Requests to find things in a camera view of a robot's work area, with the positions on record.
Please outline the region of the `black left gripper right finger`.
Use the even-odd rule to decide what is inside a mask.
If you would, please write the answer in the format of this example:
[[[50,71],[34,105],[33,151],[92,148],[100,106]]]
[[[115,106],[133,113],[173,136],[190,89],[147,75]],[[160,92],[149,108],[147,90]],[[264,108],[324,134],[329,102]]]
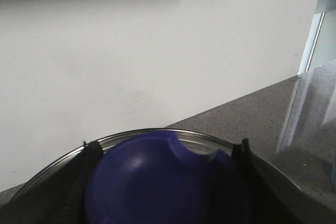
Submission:
[[[249,188],[252,223],[335,223],[335,210],[305,194],[279,169],[253,153],[248,139],[232,145],[231,158]]]

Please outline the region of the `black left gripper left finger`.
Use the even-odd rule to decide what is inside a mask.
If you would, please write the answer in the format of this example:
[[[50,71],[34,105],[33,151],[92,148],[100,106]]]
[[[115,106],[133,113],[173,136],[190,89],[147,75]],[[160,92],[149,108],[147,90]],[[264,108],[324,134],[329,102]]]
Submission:
[[[103,150],[96,141],[40,185],[1,206],[1,223],[88,223],[87,183]]]

